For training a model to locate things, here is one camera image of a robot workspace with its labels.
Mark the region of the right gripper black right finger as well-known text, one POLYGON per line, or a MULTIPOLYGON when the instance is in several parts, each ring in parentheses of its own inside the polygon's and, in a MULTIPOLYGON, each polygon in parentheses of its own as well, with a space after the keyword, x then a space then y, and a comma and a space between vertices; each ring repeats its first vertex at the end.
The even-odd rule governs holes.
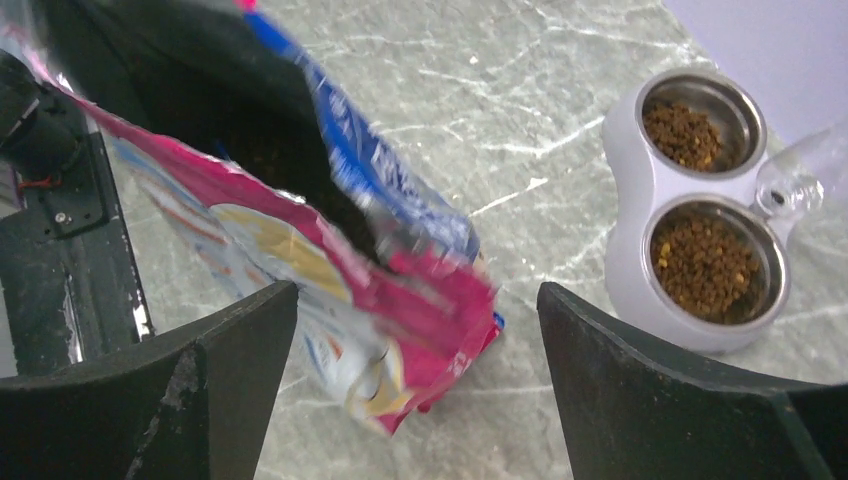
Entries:
POLYGON ((847 388, 689 352, 565 287, 537 294, 577 479, 843 479, 847 388))

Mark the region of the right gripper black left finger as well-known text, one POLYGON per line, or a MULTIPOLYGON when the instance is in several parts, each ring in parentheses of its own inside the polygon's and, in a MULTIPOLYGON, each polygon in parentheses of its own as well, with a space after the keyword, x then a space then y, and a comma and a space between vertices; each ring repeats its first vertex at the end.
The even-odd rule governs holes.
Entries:
POLYGON ((297 322, 276 282, 140 344, 1 383, 5 479, 250 479, 297 322))

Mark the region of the colourful pet food bag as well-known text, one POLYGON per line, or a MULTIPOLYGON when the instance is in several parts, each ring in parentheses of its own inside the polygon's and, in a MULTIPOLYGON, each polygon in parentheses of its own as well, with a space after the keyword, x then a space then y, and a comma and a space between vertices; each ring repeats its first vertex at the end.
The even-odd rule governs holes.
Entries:
POLYGON ((78 107, 233 296, 300 290, 323 389, 393 434, 500 334, 470 220, 253 1, 5 1, 1 46, 78 107))

